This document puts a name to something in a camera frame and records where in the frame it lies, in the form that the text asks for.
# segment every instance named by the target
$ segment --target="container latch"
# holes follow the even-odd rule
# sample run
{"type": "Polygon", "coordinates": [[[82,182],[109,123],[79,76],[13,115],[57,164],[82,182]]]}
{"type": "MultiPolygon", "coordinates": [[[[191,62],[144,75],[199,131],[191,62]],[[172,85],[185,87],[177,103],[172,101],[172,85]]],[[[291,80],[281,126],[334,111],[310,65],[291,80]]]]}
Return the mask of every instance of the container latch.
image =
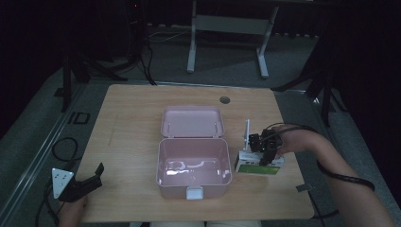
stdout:
{"type": "Polygon", "coordinates": [[[186,188],[186,199],[187,200],[202,200],[203,199],[203,187],[202,186],[188,186],[186,188]]]}

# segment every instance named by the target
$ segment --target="container lid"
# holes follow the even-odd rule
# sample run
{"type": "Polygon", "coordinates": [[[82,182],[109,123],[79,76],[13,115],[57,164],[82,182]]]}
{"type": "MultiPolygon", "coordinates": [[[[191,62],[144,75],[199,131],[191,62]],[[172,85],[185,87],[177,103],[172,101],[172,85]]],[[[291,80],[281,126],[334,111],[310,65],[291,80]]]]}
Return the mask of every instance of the container lid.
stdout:
{"type": "Polygon", "coordinates": [[[168,106],[163,112],[162,135],[174,138],[221,137],[220,109],[214,106],[168,106]]]}

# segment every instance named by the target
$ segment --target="table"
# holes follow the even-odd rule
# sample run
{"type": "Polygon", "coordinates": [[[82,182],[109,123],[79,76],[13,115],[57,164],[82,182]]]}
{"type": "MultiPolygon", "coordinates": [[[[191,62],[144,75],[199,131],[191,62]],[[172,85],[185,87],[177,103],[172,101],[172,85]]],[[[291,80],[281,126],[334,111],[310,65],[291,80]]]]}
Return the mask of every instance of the table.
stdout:
{"type": "Polygon", "coordinates": [[[162,114],[169,105],[217,106],[221,110],[232,168],[244,147],[245,120],[261,133],[281,122],[274,94],[268,89],[112,85],[105,96],[77,173],[82,181],[102,162],[103,186],[90,194],[84,222],[187,221],[311,218],[304,180],[293,153],[277,175],[234,173],[227,193],[201,201],[164,199],[156,183],[162,114]],[[222,104],[220,98],[230,98],[222,104]]]}

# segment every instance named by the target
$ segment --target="gray floor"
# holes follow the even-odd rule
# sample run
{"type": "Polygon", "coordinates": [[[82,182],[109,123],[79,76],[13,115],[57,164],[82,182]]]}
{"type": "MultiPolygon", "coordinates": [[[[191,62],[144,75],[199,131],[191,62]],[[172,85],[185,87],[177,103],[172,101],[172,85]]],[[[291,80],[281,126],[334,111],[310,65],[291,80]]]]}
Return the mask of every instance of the gray floor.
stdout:
{"type": "MultiPolygon", "coordinates": [[[[182,28],[167,30],[183,32],[182,28]]],[[[163,85],[182,83],[275,87],[299,76],[316,43],[316,40],[309,38],[291,40],[288,37],[272,37],[266,54],[270,77],[262,79],[259,77],[254,50],[254,42],[258,41],[257,38],[252,37],[245,42],[245,45],[218,44],[210,42],[210,34],[200,34],[195,73],[189,75],[186,73],[189,49],[187,33],[176,39],[165,41],[169,36],[151,37],[153,58],[150,72],[154,80],[163,85]]],[[[149,59],[149,52],[146,49],[144,59],[145,61],[149,59]]],[[[94,77],[89,84],[74,83],[75,101],[68,112],[61,113],[61,99],[53,97],[53,94],[58,87],[61,87],[62,74],[61,71],[55,73],[33,97],[19,120],[0,141],[0,179],[2,180],[0,201],[3,209],[1,218],[6,219],[7,226],[34,225],[35,214],[43,196],[44,185],[49,179],[50,169],[64,165],[50,154],[51,145],[58,139],[71,136],[78,140],[78,156],[83,154],[103,97],[108,86],[114,83],[110,79],[96,76],[95,72],[93,74],[94,77]],[[72,113],[90,114],[88,124],[68,124],[72,113]],[[36,168],[30,166],[32,163],[38,164],[36,168]]],[[[147,84],[140,67],[135,66],[118,74],[129,78],[127,82],[129,84],[147,84]]],[[[375,183],[377,195],[391,211],[398,226],[401,226],[400,209],[376,168],[352,117],[348,113],[341,112],[333,104],[329,115],[331,127],[325,127],[319,116],[320,104],[302,93],[307,84],[308,81],[291,91],[276,94],[284,120],[307,124],[331,139],[350,165],[362,177],[375,183]]],[[[68,141],[63,142],[62,146],[57,146],[57,151],[67,156],[73,149],[73,144],[68,141]]],[[[320,211],[326,214],[336,209],[324,177],[316,168],[313,155],[307,152],[299,153],[297,159],[305,182],[314,187],[310,193],[320,211]]],[[[344,226],[341,216],[328,218],[324,222],[326,226],[344,226]]],[[[41,213],[41,226],[52,226],[45,211],[41,213]]],[[[129,226],[129,224],[91,223],[82,224],[82,226],[129,226]]],[[[322,224],[317,219],[264,220],[263,226],[322,226],[322,224]]]]}

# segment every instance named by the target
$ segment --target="dark background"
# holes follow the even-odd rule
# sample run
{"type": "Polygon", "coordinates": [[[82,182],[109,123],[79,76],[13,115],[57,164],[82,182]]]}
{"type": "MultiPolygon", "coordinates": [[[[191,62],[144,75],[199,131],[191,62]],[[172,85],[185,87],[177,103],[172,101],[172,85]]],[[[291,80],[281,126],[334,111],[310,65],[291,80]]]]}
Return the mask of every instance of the dark background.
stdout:
{"type": "MultiPolygon", "coordinates": [[[[271,9],[263,1],[250,3],[247,10],[238,3],[209,2],[199,12],[269,18],[271,9]]],[[[106,0],[1,1],[0,136],[44,81],[60,69],[63,38],[96,60],[124,55],[126,46],[118,46],[124,42],[114,41],[113,34],[128,29],[121,15],[123,10],[132,10],[131,3],[105,7],[106,0]]],[[[320,3],[327,1],[282,5],[273,32],[321,37],[307,67],[335,63],[335,87],[400,204],[396,178],[401,173],[401,4],[396,0],[347,1],[334,9],[317,6],[320,3]]],[[[154,26],[190,25],[190,1],[149,0],[143,6],[147,21],[154,26]]]]}

